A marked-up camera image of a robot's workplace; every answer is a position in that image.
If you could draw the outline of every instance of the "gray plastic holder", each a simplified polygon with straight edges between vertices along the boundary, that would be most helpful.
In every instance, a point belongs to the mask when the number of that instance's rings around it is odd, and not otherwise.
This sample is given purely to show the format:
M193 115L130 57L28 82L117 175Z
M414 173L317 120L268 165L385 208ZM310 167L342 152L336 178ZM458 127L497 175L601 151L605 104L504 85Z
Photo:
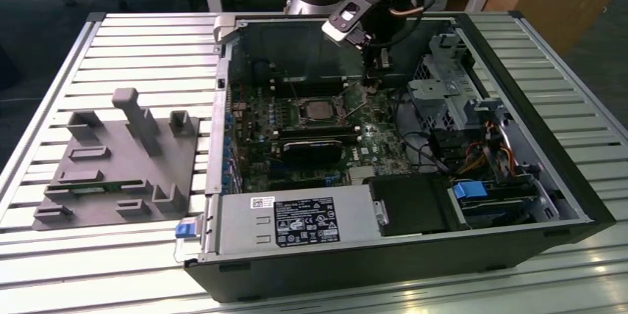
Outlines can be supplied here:
M126 121L74 112L72 140L34 211L34 230L164 221L188 213L198 119L154 119L134 88L113 93Z

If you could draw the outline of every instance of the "warning label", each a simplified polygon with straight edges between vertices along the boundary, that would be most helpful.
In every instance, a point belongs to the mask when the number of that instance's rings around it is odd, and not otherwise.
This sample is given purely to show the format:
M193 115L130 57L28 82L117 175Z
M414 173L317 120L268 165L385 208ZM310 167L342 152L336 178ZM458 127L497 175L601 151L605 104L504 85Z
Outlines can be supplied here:
M274 226L280 247L338 242L333 198L277 201Z

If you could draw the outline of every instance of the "blue latch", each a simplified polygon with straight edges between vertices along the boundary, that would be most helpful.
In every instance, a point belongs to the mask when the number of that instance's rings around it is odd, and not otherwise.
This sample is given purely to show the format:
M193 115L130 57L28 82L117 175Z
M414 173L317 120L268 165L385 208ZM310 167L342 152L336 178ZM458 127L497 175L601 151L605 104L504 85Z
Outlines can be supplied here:
M196 237L196 219L182 219L176 225L174 236L177 238L193 238Z
M453 186L453 194L456 199L484 198L488 196L481 182L460 182Z

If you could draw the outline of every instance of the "metal slatted table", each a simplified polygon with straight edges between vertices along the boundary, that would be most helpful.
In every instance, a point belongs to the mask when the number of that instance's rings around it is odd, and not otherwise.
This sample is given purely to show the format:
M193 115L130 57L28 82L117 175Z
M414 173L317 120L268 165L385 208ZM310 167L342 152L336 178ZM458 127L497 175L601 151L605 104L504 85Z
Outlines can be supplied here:
M218 304L173 256L176 221L36 232L34 208L65 150L73 110L113 110L114 88L136 87L156 118L201 118L189 213L204 207L216 88L212 14L109 14L86 22L0 176L0 312L562 313L625 310L628 302L626 131L525 20L472 15L482 35L618 223L517 268L249 304ZM496 93L480 67L486 91ZM184 250L194 251L185 243Z

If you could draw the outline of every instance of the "gray carpet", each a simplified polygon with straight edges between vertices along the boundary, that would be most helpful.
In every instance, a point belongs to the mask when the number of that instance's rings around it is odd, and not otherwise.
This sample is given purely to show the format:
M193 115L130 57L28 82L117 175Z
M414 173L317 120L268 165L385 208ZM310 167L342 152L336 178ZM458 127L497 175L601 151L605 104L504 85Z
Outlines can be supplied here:
M224 0L226 11L277 11L284 0ZM90 12L206 11L204 0L0 0L0 46L20 70L20 81L0 90L0 168L13 152L72 43ZM628 0L613 0L565 57L593 93L628 124Z

